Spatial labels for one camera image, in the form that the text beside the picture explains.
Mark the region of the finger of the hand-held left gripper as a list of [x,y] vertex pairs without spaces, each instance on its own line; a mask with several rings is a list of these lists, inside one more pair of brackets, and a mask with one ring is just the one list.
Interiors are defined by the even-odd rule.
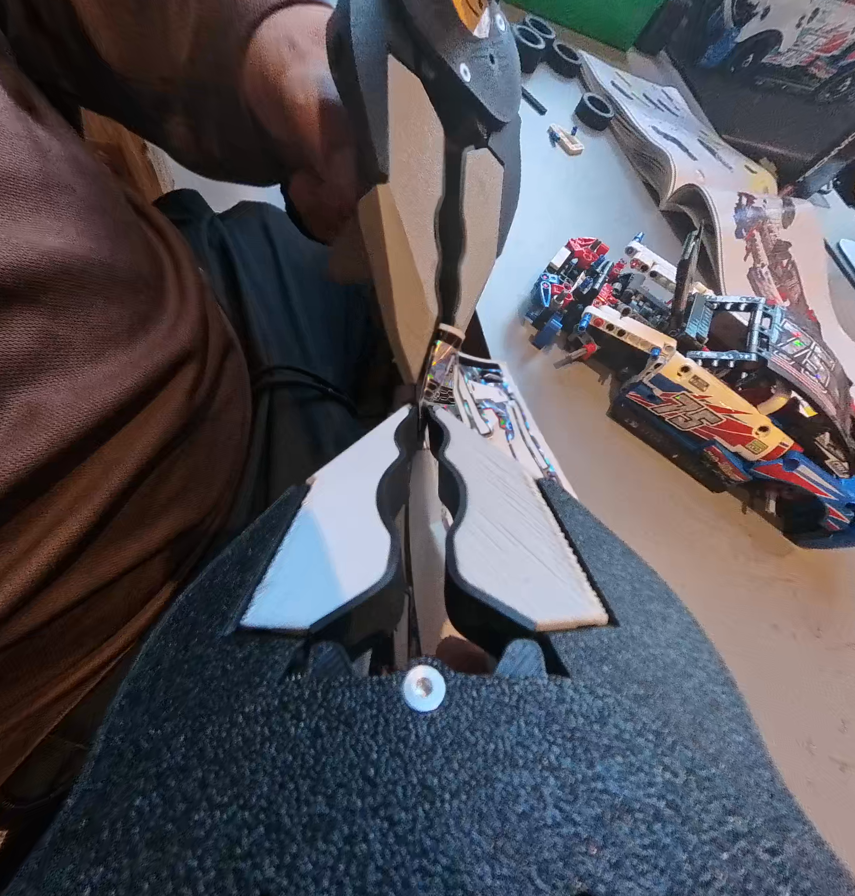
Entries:
[[423,84],[388,58],[389,176],[359,203],[359,227],[390,348],[419,382],[439,321],[435,218],[444,193],[444,130]]
[[498,253],[503,166],[467,148],[447,167],[440,210],[441,323],[466,330]]

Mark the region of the holographic sticker sheet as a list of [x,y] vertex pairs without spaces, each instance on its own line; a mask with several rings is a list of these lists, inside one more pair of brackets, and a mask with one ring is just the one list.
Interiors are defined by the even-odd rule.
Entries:
[[576,492],[540,431],[508,367],[465,353],[464,332],[439,324],[417,389],[420,409],[452,413],[487,442],[519,462],[533,478]]

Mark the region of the person's left hand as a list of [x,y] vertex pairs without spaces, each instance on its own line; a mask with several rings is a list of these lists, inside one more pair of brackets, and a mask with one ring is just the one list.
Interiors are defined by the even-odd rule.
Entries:
[[277,144],[283,190],[311,237],[333,243],[362,194],[355,137],[329,65],[332,9],[281,8],[255,30],[243,62],[244,98]]

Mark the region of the person's left forearm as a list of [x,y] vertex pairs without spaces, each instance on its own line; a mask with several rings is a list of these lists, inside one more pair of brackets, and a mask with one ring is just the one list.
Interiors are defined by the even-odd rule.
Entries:
[[327,2],[69,2],[71,90],[82,106],[195,172],[252,185],[284,178],[242,84],[245,52],[277,10]]

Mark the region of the instruction booklet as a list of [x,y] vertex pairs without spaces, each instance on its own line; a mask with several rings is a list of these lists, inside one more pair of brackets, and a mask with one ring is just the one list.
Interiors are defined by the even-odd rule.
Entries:
[[726,144],[675,87],[584,50],[578,56],[583,83],[612,107],[612,132],[659,208],[684,213],[702,227],[711,284],[722,295],[764,297],[814,319],[855,401],[855,339],[832,300],[814,205],[779,196],[769,171]]

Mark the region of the grey desk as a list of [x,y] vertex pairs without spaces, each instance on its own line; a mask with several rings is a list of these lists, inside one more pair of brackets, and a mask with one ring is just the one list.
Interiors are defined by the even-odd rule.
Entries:
[[663,214],[609,133],[579,129],[578,158],[550,125],[572,125],[582,85],[540,64],[521,105],[522,190],[478,305],[489,355],[505,362],[578,499],[651,566],[730,668],[797,801],[855,876],[855,549],[792,546],[740,498],[715,495],[607,416],[608,375],[554,369],[528,342],[521,302],[569,238],[622,251],[638,232],[674,262],[688,220]]

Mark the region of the toy brick race car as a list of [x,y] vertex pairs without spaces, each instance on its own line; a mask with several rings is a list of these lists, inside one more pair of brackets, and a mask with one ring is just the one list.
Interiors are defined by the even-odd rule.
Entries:
[[609,416],[716,494],[740,489],[795,545],[855,547],[855,406],[808,309],[695,280],[703,228],[679,262],[639,233],[615,260],[573,238],[525,318],[556,367],[595,361],[619,384]]

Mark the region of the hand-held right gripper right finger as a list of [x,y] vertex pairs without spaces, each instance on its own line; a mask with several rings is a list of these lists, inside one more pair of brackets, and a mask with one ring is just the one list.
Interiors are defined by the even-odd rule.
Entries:
[[610,617],[526,468],[450,411],[427,412],[445,534],[444,591],[460,631],[574,631]]

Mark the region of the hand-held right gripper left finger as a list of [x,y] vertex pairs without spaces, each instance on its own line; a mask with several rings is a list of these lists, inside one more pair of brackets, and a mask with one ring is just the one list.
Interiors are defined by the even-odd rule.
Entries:
[[320,468],[239,620],[314,635],[391,586],[418,412],[406,405]]

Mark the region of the black toy car set box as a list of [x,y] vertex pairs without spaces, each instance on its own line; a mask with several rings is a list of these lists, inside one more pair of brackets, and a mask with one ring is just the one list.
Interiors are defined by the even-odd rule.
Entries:
[[855,2],[690,2],[666,51],[709,123],[787,187],[855,155]]

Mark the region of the person's dark trousers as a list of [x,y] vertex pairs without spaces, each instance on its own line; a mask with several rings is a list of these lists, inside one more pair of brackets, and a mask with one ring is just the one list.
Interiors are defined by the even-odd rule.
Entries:
[[284,210],[245,201],[216,212],[191,189],[156,207],[193,249],[250,378],[251,434],[229,541],[382,423],[397,408],[399,372],[373,287],[334,281],[329,248]]

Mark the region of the green plastic bin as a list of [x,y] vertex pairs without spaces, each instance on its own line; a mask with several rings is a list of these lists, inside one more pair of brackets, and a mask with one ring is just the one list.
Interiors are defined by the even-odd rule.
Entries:
[[665,1],[509,1],[525,13],[619,50],[628,50]]

